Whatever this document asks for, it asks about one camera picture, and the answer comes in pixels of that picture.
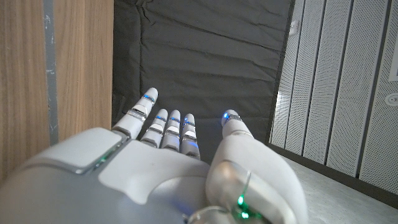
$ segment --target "gray fabric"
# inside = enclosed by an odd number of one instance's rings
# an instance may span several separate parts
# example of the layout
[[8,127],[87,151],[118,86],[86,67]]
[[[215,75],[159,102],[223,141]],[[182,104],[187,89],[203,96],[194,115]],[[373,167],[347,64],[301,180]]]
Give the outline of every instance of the gray fabric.
[[290,6],[290,0],[115,0],[113,121],[155,87],[153,111],[195,116],[205,162],[221,141],[227,109],[264,142]]

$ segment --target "gray floor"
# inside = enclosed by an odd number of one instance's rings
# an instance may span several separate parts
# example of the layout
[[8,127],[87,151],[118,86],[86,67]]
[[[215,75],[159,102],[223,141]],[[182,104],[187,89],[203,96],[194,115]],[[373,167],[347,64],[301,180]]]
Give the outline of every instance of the gray floor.
[[309,224],[398,223],[398,210],[286,159],[300,179]]

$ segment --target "wooden panel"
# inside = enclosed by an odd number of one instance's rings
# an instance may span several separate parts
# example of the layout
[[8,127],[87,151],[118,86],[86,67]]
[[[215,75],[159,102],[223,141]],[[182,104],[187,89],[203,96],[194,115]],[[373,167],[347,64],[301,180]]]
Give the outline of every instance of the wooden panel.
[[0,1],[0,183],[49,146],[42,0]]
[[113,0],[54,0],[59,138],[111,127]]

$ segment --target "perforated metal panel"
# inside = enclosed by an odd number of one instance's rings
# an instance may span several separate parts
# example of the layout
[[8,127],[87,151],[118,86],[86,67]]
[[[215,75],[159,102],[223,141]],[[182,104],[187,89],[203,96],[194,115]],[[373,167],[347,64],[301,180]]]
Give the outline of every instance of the perforated metal panel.
[[355,176],[388,0],[355,0],[327,166]]
[[[296,0],[292,21],[298,21],[299,24],[301,24],[303,6],[304,0]],[[281,148],[285,147],[287,120],[290,109],[290,96],[293,88],[299,39],[300,30],[298,30],[296,34],[289,36],[286,46],[284,66],[280,76],[271,143]]]
[[327,1],[303,156],[325,162],[351,1]]
[[324,7],[325,2],[322,0],[305,1],[285,146],[286,150],[300,155],[303,150],[302,146],[310,105],[312,80],[317,61]]
[[392,2],[379,80],[366,138],[359,178],[398,194],[398,106],[388,106],[387,95],[398,93],[398,82],[389,82],[392,55],[398,35],[398,0]]

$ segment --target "white robotic hand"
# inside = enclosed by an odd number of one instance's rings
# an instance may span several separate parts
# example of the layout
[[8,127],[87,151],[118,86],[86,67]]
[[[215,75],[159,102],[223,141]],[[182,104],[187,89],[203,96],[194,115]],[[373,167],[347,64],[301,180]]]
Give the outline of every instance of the white robotic hand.
[[29,159],[0,188],[0,223],[307,223],[293,170],[233,110],[211,166],[192,114],[162,109],[137,139],[157,95]]

